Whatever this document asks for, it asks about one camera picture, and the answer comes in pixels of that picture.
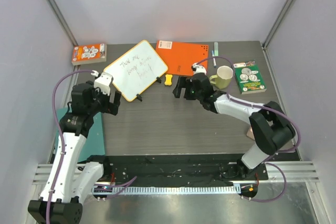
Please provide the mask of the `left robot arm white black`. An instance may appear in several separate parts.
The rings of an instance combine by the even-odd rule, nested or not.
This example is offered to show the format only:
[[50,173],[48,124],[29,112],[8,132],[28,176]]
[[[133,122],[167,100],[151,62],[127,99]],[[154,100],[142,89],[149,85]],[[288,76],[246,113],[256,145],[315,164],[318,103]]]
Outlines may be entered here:
[[75,171],[89,130],[98,113],[117,115],[121,92],[110,95],[91,81],[77,84],[71,92],[68,110],[60,119],[58,147],[46,186],[39,199],[31,200],[28,212],[37,223],[79,223],[83,205],[94,184],[107,181],[112,174],[108,158],[91,155],[81,174]]

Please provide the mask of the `yellow whiteboard eraser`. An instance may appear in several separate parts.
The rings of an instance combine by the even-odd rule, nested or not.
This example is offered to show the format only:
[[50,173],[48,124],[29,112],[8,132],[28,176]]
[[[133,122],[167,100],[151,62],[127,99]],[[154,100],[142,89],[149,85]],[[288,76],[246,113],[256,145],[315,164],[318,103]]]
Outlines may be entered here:
[[166,74],[165,75],[164,85],[165,86],[171,86],[172,85],[172,79],[173,79],[173,75],[172,74]]

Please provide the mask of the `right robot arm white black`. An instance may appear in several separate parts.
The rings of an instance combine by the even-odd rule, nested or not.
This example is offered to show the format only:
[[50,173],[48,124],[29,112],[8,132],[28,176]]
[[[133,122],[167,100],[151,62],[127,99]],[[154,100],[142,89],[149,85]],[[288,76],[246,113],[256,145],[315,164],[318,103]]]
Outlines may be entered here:
[[252,103],[215,90],[204,73],[179,77],[173,90],[176,98],[180,97],[183,88],[185,99],[198,100],[204,109],[232,116],[252,128],[255,144],[242,156],[237,166],[237,173],[242,179],[250,179],[255,175],[257,166],[280,153],[281,148],[293,138],[301,138],[297,125],[276,102]]

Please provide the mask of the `whiteboard with yellow frame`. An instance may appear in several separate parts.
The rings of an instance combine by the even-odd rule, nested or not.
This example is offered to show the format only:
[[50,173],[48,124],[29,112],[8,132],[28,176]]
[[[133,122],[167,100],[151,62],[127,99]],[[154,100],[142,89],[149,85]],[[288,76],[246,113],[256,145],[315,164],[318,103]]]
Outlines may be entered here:
[[104,68],[114,87],[132,102],[164,75],[168,66],[147,40],[142,40]]

